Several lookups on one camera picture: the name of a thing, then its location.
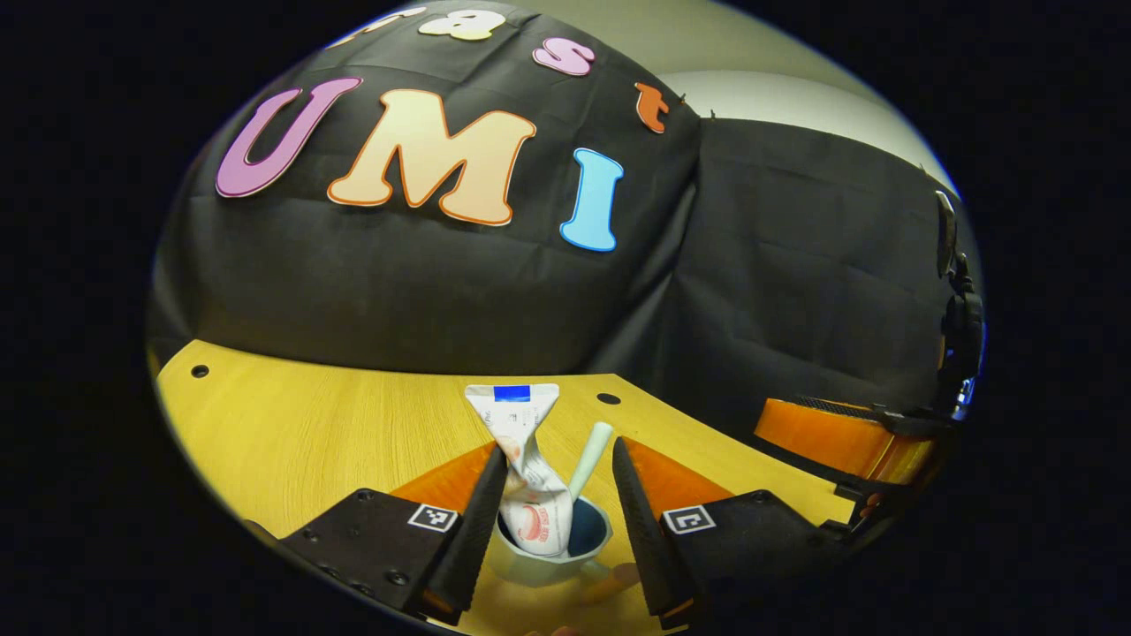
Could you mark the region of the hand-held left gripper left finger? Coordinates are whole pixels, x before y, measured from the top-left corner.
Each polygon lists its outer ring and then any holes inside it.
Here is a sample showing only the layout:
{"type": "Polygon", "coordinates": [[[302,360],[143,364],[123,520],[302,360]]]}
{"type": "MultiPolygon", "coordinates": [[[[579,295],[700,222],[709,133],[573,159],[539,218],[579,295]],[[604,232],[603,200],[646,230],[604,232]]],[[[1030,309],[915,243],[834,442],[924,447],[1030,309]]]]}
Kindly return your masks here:
{"type": "Polygon", "coordinates": [[[473,602],[506,475],[504,452],[486,442],[390,495],[357,488],[278,547],[391,610],[457,625],[473,602]]]}

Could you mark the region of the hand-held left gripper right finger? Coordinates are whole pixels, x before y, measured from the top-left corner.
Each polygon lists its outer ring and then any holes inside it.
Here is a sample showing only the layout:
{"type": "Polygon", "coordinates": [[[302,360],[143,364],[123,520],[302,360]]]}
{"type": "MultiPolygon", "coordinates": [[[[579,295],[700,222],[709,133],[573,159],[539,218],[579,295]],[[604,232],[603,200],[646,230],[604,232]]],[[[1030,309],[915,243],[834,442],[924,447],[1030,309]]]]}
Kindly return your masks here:
{"type": "Polygon", "coordinates": [[[766,488],[732,495],[633,439],[614,442],[611,470],[648,612],[665,629],[751,624],[848,556],[843,532],[766,488]]]}

